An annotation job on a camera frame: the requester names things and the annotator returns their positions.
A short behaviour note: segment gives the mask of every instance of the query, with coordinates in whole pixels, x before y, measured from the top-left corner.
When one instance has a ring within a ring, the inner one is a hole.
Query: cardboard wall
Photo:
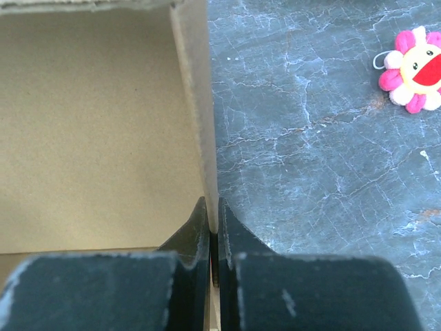
[[[2,16],[0,77],[0,254],[158,246],[204,195],[168,7]]]

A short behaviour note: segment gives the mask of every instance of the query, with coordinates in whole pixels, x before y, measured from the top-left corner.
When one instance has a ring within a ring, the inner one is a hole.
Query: smiling flower
[[[441,32],[403,31],[384,59],[380,87],[411,114],[441,107]]]

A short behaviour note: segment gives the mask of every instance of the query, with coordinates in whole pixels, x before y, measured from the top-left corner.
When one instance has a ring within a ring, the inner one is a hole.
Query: petal
[[[411,114],[416,114],[420,112],[424,104],[426,103],[426,95],[425,94],[415,94],[411,100],[406,105],[406,110]]]
[[[393,50],[384,58],[384,66],[386,69],[400,69],[403,57],[401,52]]]
[[[389,98],[392,103],[399,106],[405,106],[409,102],[411,102],[413,98],[413,92],[410,91],[410,89],[408,89],[405,84],[402,84],[400,87],[389,93]]]
[[[441,48],[441,32],[430,32],[426,37],[427,43]]]
[[[399,69],[389,69],[383,72],[378,81],[378,85],[383,91],[395,90],[402,84],[402,77]]]
[[[402,31],[395,39],[395,49],[399,50],[402,54],[406,54],[408,50],[415,47],[416,40],[412,31]]]
[[[439,107],[441,107],[441,94],[438,92],[428,94],[423,108],[425,110],[436,110]]]
[[[418,28],[413,29],[412,33],[415,36],[416,45],[426,43],[426,28],[424,26],[419,26]]]

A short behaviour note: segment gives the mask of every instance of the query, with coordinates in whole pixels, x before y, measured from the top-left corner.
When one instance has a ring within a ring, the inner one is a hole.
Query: red mouth
[[[441,54],[434,57],[428,64],[421,68],[413,81],[423,86],[432,86],[441,79]]]

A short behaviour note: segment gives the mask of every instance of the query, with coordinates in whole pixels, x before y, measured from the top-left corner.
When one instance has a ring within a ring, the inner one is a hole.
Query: string
[[[391,51],[391,50],[387,50],[386,52],[381,52],[380,54],[377,54],[377,55],[373,58],[372,65],[373,65],[373,67],[374,67],[376,70],[384,69],[384,65],[381,66],[381,67],[377,66],[377,59],[378,59],[378,57],[381,57],[381,56],[384,55],[384,54],[389,54],[390,52],[392,52],[392,51]]]

